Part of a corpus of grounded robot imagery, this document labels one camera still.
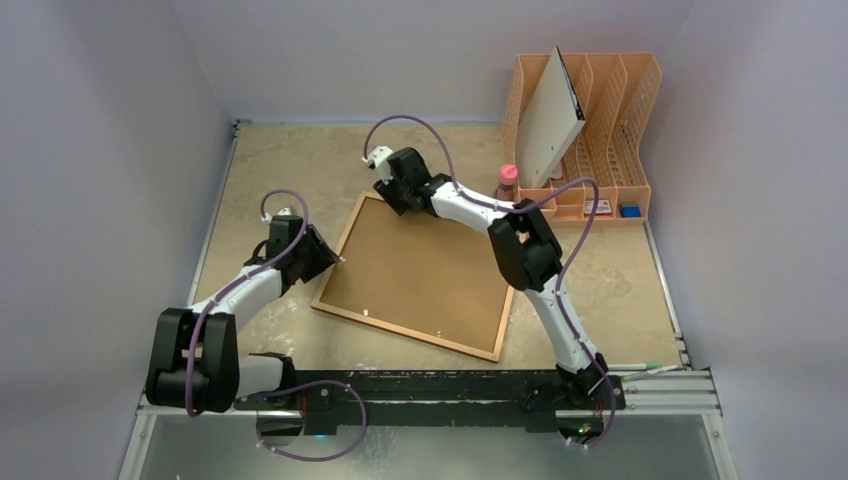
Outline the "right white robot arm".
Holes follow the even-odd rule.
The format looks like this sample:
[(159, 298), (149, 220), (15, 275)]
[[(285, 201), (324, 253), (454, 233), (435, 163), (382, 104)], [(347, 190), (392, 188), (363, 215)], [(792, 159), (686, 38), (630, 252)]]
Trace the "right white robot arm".
[(565, 292), (563, 251), (539, 208), (498, 201), (446, 174), (433, 175), (410, 147), (378, 146), (363, 158), (379, 179), (374, 190), (399, 216), (421, 211), (488, 236), (497, 268), (535, 308), (551, 341), (564, 399), (584, 407), (596, 399), (608, 367)]

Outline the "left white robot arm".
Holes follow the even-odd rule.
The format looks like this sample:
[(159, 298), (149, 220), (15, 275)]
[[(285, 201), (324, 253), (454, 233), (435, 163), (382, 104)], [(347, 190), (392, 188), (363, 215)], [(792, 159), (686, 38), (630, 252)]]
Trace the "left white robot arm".
[(190, 416), (225, 412), (255, 394), (275, 409), (292, 405), (298, 382), (291, 357), (273, 352), (242, 356), (238, 332), (297, 282), (308, 283), (339, 260), (303, 217), (272, 217), (267, 239), (256, 245), (230, 283), (203, 301), (159, 315), (146, 400)]

